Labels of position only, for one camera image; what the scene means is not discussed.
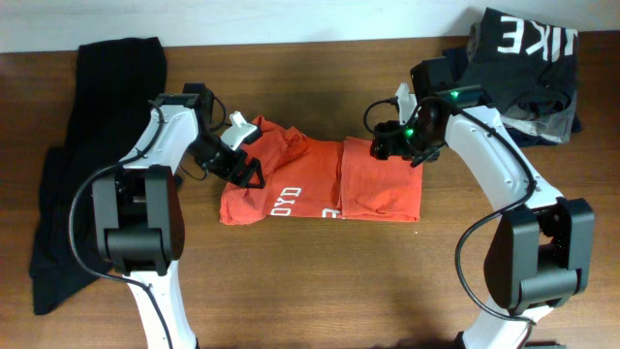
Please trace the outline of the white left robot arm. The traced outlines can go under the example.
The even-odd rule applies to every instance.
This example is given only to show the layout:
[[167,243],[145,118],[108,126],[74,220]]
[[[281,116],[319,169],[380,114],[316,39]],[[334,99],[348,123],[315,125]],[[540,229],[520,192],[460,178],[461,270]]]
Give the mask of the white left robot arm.
[[134,148],[92,184],[99,253],[129,286],[150,348],[199,345],[178,277],[185,223],[174,175],[183,156],[193,156],[207,175],[264,188],[260,161],[242,149],[260,128],[235,111],[224,133],[214,134],[202,120],[213,101],[209,94],[158,95]]

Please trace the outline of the red orange t-shirt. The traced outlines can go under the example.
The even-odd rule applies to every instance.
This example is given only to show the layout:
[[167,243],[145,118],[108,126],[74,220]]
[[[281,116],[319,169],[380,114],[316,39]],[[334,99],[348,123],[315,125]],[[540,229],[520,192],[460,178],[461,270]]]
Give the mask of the red orange t-shirt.
[[422,167],[398,157],[377,160],[367,140],[318,141],[261,115],[253,123],[263,135],[243,149],[261,162],[265,187],[227,184],[221,223],[249,225],[268,216],[420,220]]

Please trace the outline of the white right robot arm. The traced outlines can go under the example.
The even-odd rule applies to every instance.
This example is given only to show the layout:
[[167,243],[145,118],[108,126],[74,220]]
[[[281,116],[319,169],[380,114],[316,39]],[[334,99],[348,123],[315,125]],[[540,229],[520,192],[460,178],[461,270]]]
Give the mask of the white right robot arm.
[[[401,83],[386,100],[395,120],[371,128],[373,157],[399,156],[412,167],[447,146],[466,164],[492,211],[459,238],[454,265],[461,287],[480,313],[460,332],[457,348],[527,348],[538,322],[589,281],[595,213],[584,199],[569,200],[529,162],[478,87],[412,93]],[[489,296],[466,281],[462,250],[483,225],[498,226],[483,263]]]

